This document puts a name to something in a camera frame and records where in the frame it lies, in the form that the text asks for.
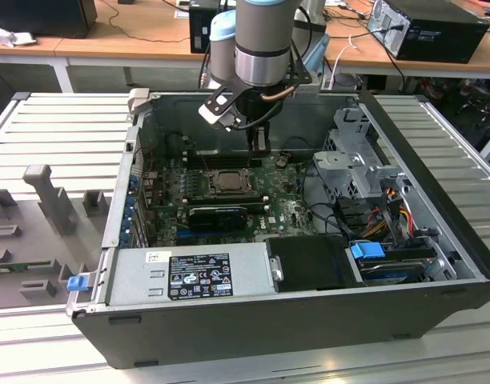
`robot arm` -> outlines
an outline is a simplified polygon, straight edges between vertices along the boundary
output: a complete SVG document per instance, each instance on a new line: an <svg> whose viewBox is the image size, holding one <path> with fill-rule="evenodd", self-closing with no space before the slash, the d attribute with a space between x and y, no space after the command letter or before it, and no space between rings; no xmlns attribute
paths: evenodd
<svg viewBox="0 0 490 384"><path fill-rule="evenodd" d="M305 2L307 6L321 8L322 13L323 0ZM267 141L268 120L281 111L283 100L299 84L311 82L292 37L308 30L314 30L315 37L323 33L322 26L304 31L303 23L295 21L299 18L295 12L300 3L300 0L237 0L236 12L219 14L212 23L212 85L218 83L219 87L199 113L210 124L218 123L227 130L246 130L250 147L260 134ZM234 39L221 39L232 36L233 18ZM307 35L298 40L309 47Z"/></svg>

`warning label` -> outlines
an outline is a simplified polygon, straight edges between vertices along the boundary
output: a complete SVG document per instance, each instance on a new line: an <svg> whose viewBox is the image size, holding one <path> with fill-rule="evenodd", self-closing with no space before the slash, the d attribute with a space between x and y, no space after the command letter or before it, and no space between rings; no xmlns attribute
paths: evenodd
<svg viewBox="0 0 490 384"><path fill-rule="evenodd" d="M169 261L170 300L232 296L229 254L172 256Z"/></svg>

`wooden desk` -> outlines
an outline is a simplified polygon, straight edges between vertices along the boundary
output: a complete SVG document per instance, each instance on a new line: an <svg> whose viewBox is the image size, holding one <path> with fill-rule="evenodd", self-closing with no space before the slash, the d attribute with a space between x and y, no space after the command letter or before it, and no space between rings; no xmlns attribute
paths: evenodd
<svg viewBox="0 0 490 384"><path fill-rule="evenodd" d="M0 44L0 54L3 55L31 55L31 56L54 56L54 49L62 41L62 38L36 38L37 44L28 46L16 46L9 48Z"/></svg>
<svg viewBox="0 0 490 384"><path fill-rule="evenodd" d="M181 42L146 42L127 37L112 24L136 38ZM187 19L174 18L175 9L161 0L138 0L133 5L117 0L95 0L98 18L88 38L64 38L55 49L57 56L87 58L153 58L202 60L190 53L190 30Z"/></svg>
<svg viewBox="0 0 490 384"><path fill-rule="evenodd" d="M455 0L462 6L482 14L480 6L471 0ZM121 30L110 26L116 15L107 4L118 10L112 18L115 26L129 35L150 40L182 40L181 42L146 42L128 38ZM349 0L357 10L367 11L366 0ZM63 92L73 92L69 66L121 66L127 83L131 81L129 67L199 68L201 54L190 53L188 20L175 19L174 8L161 0L137 0L133 5L119 5L117 0L95 0L98 19L86 39L39 38L38 45L7 48L0 45L0 62L46 64L53 66ZM338 10L343 15L355 15ZM327 25L332 36L361 34L365 29L354 20L332 20ZM357 74L389 74L398 72L382 46L372 36L354 39L358 50L349 49L339 60L339 71ZM347 45L347 39L332 39L327 49L331 63ZM438 62L397 62L407 76L452 78L490 78L490 34L482 40L469 64Z"/></svg>

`motherboard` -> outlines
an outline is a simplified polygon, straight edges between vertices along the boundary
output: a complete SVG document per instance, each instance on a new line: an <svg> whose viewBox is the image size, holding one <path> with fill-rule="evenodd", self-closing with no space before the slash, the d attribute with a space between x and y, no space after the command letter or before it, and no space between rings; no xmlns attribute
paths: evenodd
<svg viewBox="0 0 490 384"><path fill-rule="evenodd" d="M208 163L200 169L171 159L150 172L146 193L156 246L315 234L300 195L303 162L272 155L249 161L249 167L216 169Z"/></svg>

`yellow wire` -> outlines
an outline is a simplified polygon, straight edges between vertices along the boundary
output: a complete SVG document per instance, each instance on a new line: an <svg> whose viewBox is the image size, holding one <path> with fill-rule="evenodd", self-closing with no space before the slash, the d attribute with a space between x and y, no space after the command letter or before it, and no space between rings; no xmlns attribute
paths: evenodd
<svg viewBox="0 0 490 384"><path fill-rule="evenodd" d="M405 216L405 220L407 221L407 233L408 234L411 234L411 231L409 230L410 225L411 225L411 219L410 219L411 216L409 216L409 213L407 211L405 211L405 210L400 210L400 213L403 216Z"/></svg>
<svg viewBox="0 0 490 384"><path fill-rule="evenodd" d="M366 232L365 234L363 234L363 238L367 238L368 236L371 236L372 234L374 234L377 230L381 230L384 226L386 225L386 221L383 220L380 224L378 224L377 226L374 226L373 228L371 228L368 232Z"/></svg>

